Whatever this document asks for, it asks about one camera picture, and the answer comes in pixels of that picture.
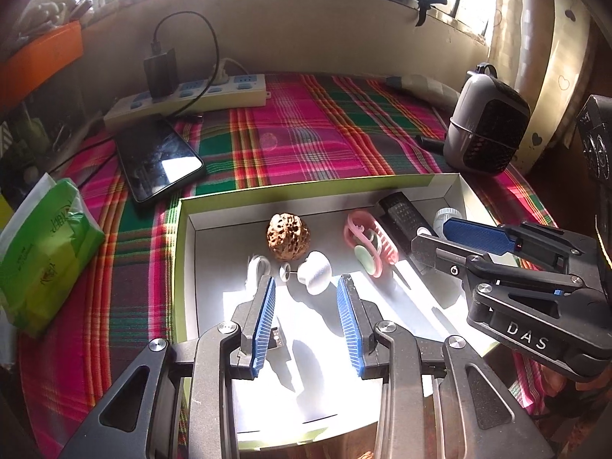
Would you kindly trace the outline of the right hand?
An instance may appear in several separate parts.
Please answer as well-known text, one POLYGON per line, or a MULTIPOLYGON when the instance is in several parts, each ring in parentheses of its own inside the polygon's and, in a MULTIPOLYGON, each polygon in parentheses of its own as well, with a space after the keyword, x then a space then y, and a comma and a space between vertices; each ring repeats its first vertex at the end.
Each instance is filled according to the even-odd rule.
POLYGON ((535 369, 542 381, 544 394, 549 397, 555 397, 559 394, 567 386, 567 383, 572 383, 579 392, 602 390, 605 387, 611 386, 611 367, 606 368, 598 378, 586 383, 567 380, 563 375, 538 363, 535 364, 535 369))

